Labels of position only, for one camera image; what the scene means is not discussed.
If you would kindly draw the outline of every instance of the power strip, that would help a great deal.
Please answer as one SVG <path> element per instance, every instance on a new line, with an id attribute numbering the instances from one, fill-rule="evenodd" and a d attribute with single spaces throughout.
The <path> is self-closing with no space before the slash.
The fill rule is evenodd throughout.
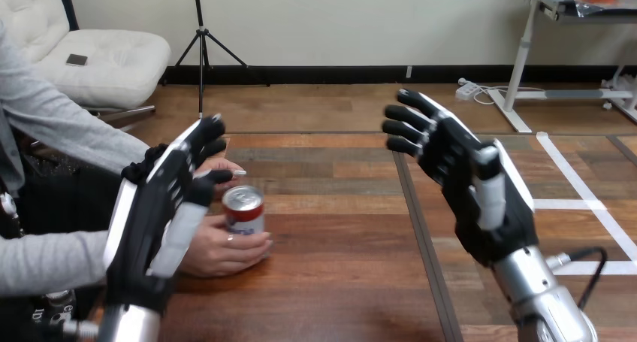
<path id="1" fill-rule="evenodd" d="M 456 99 L 470 100 L 479 92 L 480 86 L 469 81 L 456 90 Z"/>

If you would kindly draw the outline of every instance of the robotic arm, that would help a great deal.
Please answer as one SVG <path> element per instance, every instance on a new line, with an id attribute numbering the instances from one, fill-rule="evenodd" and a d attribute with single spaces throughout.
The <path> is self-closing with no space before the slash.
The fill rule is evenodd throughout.
<path id="1" fill-rule="evenodd" d="M 544 259 L 533 224 L 533 199 L 498 140 L 481 142 L 454 114 L 427 96 L 400 90 L 382 130 L 390 150 L 414 156 L 442 187 L 464 249 L 490 268 L 525 342 L 593 342 L 595 328 Z"/>
<path id="2" fill-rule="evenodd" d="M 98 328 L 71 321 L 64 332 L 97 335 L 98 342 L 158 340 L 173 276 L 213 200 L 214 184 L 233 177 L 230 171 L 193 176 L 208 156 L 225 149 L 219 139 L 224 132 L 220 116 L 203 118 L 158 159 L 147 153 L 143 163 L 129 167 L 136 170 L 125 169 L 122 174 L 135 177 L 122 181 L 110 222 L 104 316 Z"/>

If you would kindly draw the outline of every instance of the white chair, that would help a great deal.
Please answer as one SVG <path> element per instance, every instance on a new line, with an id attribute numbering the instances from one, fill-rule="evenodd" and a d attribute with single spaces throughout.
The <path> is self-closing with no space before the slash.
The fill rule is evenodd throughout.
<path id="1" fill-rule="evenodd" d="M 123 110 L 103 119 L 154 111 L 139 107 L 157 87 L 171 49 L 147 32 L 69 32 L 62 0 L 0 0 L 0 20 L 38 73 L 71 100 L 90 110 Z M 88 56 L 69 66 L 70 54 Z"/>

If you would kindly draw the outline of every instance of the gray sweater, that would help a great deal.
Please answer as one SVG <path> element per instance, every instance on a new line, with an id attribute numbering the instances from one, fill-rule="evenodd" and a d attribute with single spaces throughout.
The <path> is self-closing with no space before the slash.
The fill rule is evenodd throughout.
<path id="1" fill-rule="evenodd" d="M 140 162 L 142 141 L 93 117 L 35 75 L 0 21 L 0 178 L 12 194 L 24 171 L 9 125 L 69 156 L 119 174 Z M 106 232 L 0 238 L 0 296 L 35 295 L 104 278 Z"/>

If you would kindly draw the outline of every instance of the metal table frame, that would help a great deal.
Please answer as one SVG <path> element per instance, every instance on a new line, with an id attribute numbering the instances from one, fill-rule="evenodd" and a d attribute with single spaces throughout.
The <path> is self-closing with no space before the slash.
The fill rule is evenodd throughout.
<path id="1" fill-rule="evenodd" d="M 566 5 L 573 3 L 574 0 L 525 0 L 530 3 L 529 18 L 527 26 L 524 29 L 520 47 L 518 48 L 518 56 L 515 58 L 513 74 L 509 81 L 509 89 L 517 91 L 520 86 L 520 79 L 524 65 L 527 61 L 531 40 L 536 23 L 536 15 L 542 13 L 554 22 L 559 23 L 637 23 L 637 16 L 595 16 L 595 17 L 574 17 L 565 13 Z M 619 67 L 615 74 L 614 81 L 617 80 L 623 66 Z M 547 99 L 608 99 L 617 108 L 623 111 L 630 119 L 637 123 L 637 83 L 633 84 L 632 91 L 619 91 L 612 89 L 589 89 L 589 90 L 545 90 L 544 92 L 508 92 L 503 96 L 499 90 L 488 90 L 489 97 L 494 101 L 495 105 L 502 111 L 504 117 L 511 123 L 513 128 L 520 133 L 531 133 L 531 129 L 513 110 L 513 105 L 518 99 L 526 100 L 547 100 Z"/>

